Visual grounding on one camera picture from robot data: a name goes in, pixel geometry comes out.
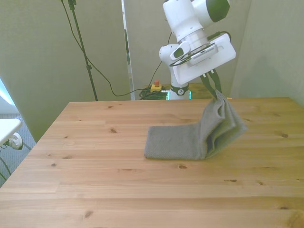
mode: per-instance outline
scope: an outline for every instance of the wooden table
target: wooden table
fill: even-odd
[[[193,123],[208,102],[70,103],[0,189],[0,227],[303,228],[290,99],[232,100],[249,130],[209,160],[144,158],[149,126]]]

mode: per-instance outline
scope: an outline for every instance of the green light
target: green light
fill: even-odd
[[[170,91],[167,93],[167,100],[170,100]]]

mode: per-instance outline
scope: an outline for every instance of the gray wall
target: gray wall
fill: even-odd
[[[166,45],[171,32],[163,12],[164,0],[125,0],[129,50],[134,88],[147,85],[158,66],[159,49]],[[208,34],[217,31],[229,31],[232,44],[239,53],[251,0],[231,0],[231,9],[226,19],[206,28]],[[176,43],[172,36],[171,43]],[[218,74],[221,78],[223,93],[229,95],[232,86],[238,56],[235,60],[220,66]],[[161,83],[170,83],[170,73],[162,64],[155,79]]]
[[[304,105],[304,1],[254,0],[232,97],[288,96]]]
[[[92,62],[118,94],[129,92],[121,0],[78,0],[76,14]],[[0,0],[0,34],[0,77],[35,140],[68,102],[94,100],[59,0]],[[94,70],[93,77],[99,100],[130,99],[114,97]]]

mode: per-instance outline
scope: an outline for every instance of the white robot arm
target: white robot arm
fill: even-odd
[[[163,46],[160,59],[171,72],[171,98],[188,99],[188,82],[232,60],[228,34],[209,40],[204,28],[226,17],[228,0],[166,0],[163,8],[178,44]]]

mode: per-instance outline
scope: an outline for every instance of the power cord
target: power cord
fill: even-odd
[[[70,25],[70,29],[71,29],[72,35],[73,35],[73,37],[74,37],[76,43],[78,44],[79,48],[81,49],[81,51],[84,52],[83,49],[81,48],[81,46],[80,46],[80,44],[79,44],[79,42],[78,42],[78,40],[77,40],[75,34],[74,34],[74,31],[73,31],[73,28],[72,28],[72,24],[71,24],[71,20],[70,20],[70,17],[69,17],[69,15],[68,15],[68,13],[67,13],[67,9],[66,9],[66,6],[65,6],[63,0],[61,0],[61,3],[62,3],[63,8],[64,8],[64,10],[65,10],[66,17],[67,17],[68,23],[69,23],[69,25]],[[86,58],[87,58],[88,62],[92,65],[92,67],[93,67],[95,70],[97,70],[97,72],[100,73],[100,74],[102,75],[102,77],[104,77],[104,79],[108,82],[108,84],[109,84],[109,86],[110,86],[110,89],[111,89],[111,92],[112,92],[112,94],[113,94],[114,96],[116,96],[116,97],[125,96],[125,95],[131,94],[131,93],[133,93],[133,92],[135,92],[135,91],[147,89],[147,88],[145,88],[145,89],[135,89],[135,90],[133,90],[133,91],[131,91],[131,92],[129,92],[129,93],[122,94],[122,95],[117,95],[117,94],[113,91],[112,84],[111,84],[111,82],[109,81],[109,79],[108,79],[106,76],[104,76],[104,74],[103,74],[97,67],[95,67],[95,65],[91,62],[91,60],[90,60],[87,56],[86,56]],[[158,70],[159,67],[161,66],[161,64],[162,64],[162,62],[161,62],[161,63],[158,65],[158,67],[156,68],[156,70],[155,70],[155,72],[154,72],[154,74],[153,74],[153,76],[152,76],[152,78],[151,78],[151,81],[150,81],[150,83],[149,83],[149,86],[151,85],[151,82],[152,82],[152,80],[153,80],[153,78],[154,78],[154,76],[155,76],[157,70]]]
[[[139,94],[140,100],[162,100],[166,98],[167,94],[162,93],[161,91],[150,92],[151,86],[142,90]]]

